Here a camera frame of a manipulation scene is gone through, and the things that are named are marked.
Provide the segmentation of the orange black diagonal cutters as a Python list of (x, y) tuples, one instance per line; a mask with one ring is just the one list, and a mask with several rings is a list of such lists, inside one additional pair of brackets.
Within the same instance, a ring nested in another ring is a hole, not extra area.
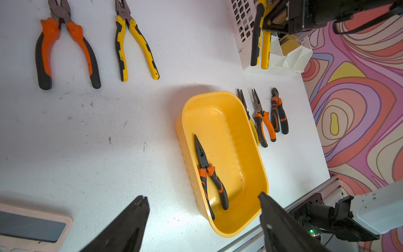
[(271, 90), (271, 123), (276, 133), (282, 132), (283, 134), (289, 133), (288, 120), (283, 109), (283, 102), (279, 98), (279, 92), (277, 88), (272, 88)]

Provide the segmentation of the small orange combination pliers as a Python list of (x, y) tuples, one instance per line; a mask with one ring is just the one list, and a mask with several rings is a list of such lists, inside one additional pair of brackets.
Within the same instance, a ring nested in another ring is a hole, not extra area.
[[(101, 78), (98, 68), (98, 62), (94, 50), (87, 41), (83, 27), (75, 23), (71, 18), (71, 8), (68, 1), (48, 1), (50, 17), (41, 20), (42, 32), (35, 46), (35, 63), (39, 88), (50, 90), (52, 88), (54, 77), (52, 76), (52, 57), (53, 47), (61, 50), (62, 45), (68, 49), (80, 48), (82, 53), (79, 58), (79, 66), (87, 66), (87, 73), (92, 88), (101, 88)], [(69, 33), (76, 46), (64, 44), (58, 40), (61, 37), (63, 26)]]

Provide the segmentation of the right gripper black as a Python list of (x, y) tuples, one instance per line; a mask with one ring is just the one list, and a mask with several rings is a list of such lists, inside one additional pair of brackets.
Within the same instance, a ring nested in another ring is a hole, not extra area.
[[(352, 20), (354, 15), (382, 6), (389, 11), (349, 31), (338, 24)], [(354, 34), (403, 14), (402, 1), (279, 1), (264, 16), (262, 29), (280, 34), (298, 34), (333, 23), (335, 34)]]

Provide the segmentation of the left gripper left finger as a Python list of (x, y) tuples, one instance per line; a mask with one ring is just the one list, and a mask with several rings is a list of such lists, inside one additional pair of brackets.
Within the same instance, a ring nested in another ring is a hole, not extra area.
[(82, 251), (140, 251), (149, 214), (148, 198), (139, 195)]

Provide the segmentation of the yellow black combination pliers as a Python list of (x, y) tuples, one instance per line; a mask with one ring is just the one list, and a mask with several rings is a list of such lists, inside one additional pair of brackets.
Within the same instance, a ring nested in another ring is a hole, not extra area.
[(261, 69), (268, 69), (270, 63), (271, 32), (263, 30), (264, 15), (270, 11), (267, 1), (258, 1), (254, 21), (251, 66), (260, 65)]

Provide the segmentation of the orange black pliers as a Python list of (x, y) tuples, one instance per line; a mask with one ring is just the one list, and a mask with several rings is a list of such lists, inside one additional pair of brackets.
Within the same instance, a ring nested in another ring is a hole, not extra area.
[(208, 159), (206, 157), (206, 153), (197, 137), (197, 135), (194, 134), (194, 139), (195, 139), (195, 148), (196, 148), (196, 155), (197, 159), (199, 162), (199, 168), (198, 168), (198, 173), (199, 177), (201, 180), (201, 184), (204, 190), (204, 194), (207, 200), (208, 208), (212, 217), (212, 220), (215, 220), (215, 214), (212, 210), (211, 204), (209, 202), (208, 198), (208, 189), (207, 189), (207, 177), (209, 176), (212, 179), (212, 182), (214, 183), (217, 192), (220, 197), (220, 202), (224, 210), (228, 210), (229, 208), (229, 198), (227, 191), (223, 185), (223, 182), (221, 179), (217, 176), (216, 169), (215, 167), (208, 162)]

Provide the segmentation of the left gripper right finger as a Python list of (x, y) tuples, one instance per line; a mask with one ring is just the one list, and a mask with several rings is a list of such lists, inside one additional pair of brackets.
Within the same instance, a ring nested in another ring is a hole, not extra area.
[(268, 252), (327, 252), (272, 197), (258, 196), (261, 205), (260, 224), (264, 233), (264, 246)]

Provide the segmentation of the yellow plastic storage box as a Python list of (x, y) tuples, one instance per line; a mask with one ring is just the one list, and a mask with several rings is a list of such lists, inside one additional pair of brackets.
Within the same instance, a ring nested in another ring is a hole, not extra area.
[[(193, 96), (182, 109), (176, 133), (199, 212), (219, 236), (238, 235), (261, 213), (259, 194), (269, 193), (266, 169), (242, 102), (228, 91)], [(194, 134), (229, 198), (229, 208), (224, 210), (208, 176), (208, 198), (215, 220), (198, 173)]]

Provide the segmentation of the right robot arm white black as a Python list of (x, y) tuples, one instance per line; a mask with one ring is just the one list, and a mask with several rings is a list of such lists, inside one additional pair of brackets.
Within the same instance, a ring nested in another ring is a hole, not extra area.
[(350, 194), (331, 226), (403, 246), (402, 1), (274, 1), (263, 27), (308, 32), (302, 75), (327, 167)]

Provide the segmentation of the orange long nose pliers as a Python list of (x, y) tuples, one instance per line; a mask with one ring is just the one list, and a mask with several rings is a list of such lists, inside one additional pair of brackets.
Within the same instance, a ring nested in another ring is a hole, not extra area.
[(266, 128), (268, 129), (271, 142), (276, 142), (277, 139), (276, 133), (269, 118), (270, 113), (263, 110), (260, 99), (255, 89), (252, 89), (252, 95), (253, 95), (254, 108), (256, 112), (256, 114), (254, 115), (254, 121), (257, 129), (258, 140), (262, 147), (267, 148), (268, 143), (264, 135), (263, 125), (266, 125)]

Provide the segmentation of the yellow needle nose pliers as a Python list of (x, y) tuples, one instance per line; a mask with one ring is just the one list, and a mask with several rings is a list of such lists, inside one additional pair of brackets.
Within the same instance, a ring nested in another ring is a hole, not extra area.
[(246, 101), (245, 101), (245, 98), (244, 98), (244, 95), (243, 95), (243, 92), (242, 92), (241, 89), (237, 89), (237, 97), (240, 99), (240, 101), (242, 102), (242, 104), (244, 106), (245, 112), (247, 114), (250, 126), (252, 128), (252, 131), (253, 131), (253, 134), (254, 134), (254, 137), (255, 137), (256, 144), (257, 144), (257, 146), (260, 146), (256, 126), (255, 126), (254, 121), (250, 117), (249, 111), (247, 109), (247, 104), (246, 104)]

